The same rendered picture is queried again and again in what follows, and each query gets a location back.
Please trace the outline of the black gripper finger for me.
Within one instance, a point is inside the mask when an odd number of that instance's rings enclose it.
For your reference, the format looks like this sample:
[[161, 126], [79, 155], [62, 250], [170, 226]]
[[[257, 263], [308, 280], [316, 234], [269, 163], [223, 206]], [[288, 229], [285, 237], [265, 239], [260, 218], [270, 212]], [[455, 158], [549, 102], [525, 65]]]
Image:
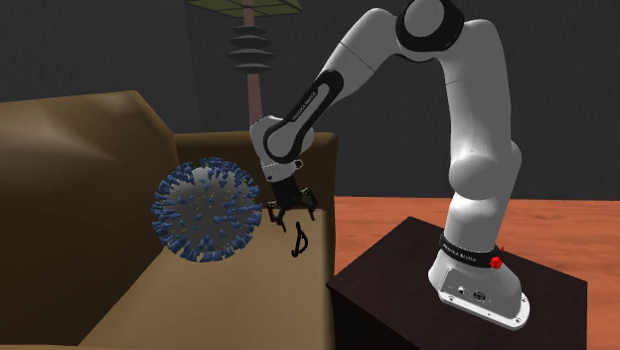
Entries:
[[312, 221], [315, 220], [314, 213], [317, 209], [317, 205], [317, 200], [310, 188], [304, 188], [300, 191], [298, 206], [308, 211], [308, 214]]
[[277, 226], [279, 226], [283, 230], [284, 233], [286, 233], [287, 230], [283, 222], [283, 217], [286, 211], [288, 210], [288, 203], [286, 201], [284, 202], [271, 201], [267, 203], [267, 210], [268, 210], [270, 221], [272, 223], [275, 223]]

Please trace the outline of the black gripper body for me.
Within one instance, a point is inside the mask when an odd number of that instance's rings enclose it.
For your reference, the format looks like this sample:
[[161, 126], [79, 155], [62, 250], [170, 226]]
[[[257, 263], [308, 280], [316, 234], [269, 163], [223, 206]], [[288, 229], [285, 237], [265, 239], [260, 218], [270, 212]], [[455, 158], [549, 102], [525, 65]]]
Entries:
[[293, 176], [271, 183], [272, 191], [278, 207], [299, 207], [302, 193]]

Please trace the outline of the thin black curved hook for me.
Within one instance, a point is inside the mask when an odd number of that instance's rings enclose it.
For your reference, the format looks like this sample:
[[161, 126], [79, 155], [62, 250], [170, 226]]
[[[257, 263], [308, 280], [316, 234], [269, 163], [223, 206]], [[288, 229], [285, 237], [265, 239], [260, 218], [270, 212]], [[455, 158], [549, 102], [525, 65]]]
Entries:
[[308, 247], [308, 238], [307, 235], [302, 230], [301, 224], [299, 222], [295, 223], [295, 228], [297, 231], [297, 237], [295, 242], [295, 247], [291, 250], [291, 255], [294, 258], [297, 258], [299, 255], [303, 254]]

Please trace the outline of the grey ball with blue spikes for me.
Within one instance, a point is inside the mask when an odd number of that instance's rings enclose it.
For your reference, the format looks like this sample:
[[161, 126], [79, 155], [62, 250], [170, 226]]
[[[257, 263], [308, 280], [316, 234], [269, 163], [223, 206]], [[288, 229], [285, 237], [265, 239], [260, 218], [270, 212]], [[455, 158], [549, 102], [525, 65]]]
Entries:
[[159, 241], [194, 263], [232, 257], [252, 240], [262, 218], [259, 188], [236, 163], [219, 157], [177, 166], [158, 185], [151, 214]]

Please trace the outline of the dark robot stand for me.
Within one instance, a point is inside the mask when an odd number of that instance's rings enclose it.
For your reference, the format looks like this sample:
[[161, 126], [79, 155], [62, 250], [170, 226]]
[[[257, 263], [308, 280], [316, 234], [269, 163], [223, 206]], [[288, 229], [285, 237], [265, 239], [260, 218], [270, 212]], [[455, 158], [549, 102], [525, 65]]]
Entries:
[[587, 350], [586, 281], [511, 253], [531, 306], [523, 328], [443, 303], [427, 277], [441, 231], [409, 217], [328, 282], [336, 350]]

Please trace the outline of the floor lamp with dark discs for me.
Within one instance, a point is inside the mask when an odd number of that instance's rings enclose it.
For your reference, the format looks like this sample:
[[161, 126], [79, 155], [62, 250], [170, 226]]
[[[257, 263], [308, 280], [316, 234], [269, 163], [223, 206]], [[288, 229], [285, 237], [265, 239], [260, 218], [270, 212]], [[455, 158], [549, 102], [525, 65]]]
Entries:
[[231, 18], [242, 19], [242, 25], [233, 27], [230, 38], [233, 50], [227, 53], [235, 61], [233, 69], [245, 75], [248, 103], [248, 123], [263, 117], [260, 75], [268, 72], [267, 64], [275, 55], [266, 51], [270, 41], [266, 31], [255, 23], [257, 17], [295, 15], [303, 12], [299, 0], [188, 0], [188, 4]]

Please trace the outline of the brown sofa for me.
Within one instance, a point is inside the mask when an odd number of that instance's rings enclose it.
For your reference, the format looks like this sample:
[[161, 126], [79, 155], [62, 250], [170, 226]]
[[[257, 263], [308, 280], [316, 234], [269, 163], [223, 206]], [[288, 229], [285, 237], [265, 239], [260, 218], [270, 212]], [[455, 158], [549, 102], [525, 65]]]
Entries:
[[246, 132], [175, 134], [136, 91], [0, 102], [0, 350], [336, 350], [337, 150], [319, 132], [303, 155], [314, 221], [263, 220], [230, 259], [187, 262], [152, 230], [154, 192], [220, 156], [269, 201]]

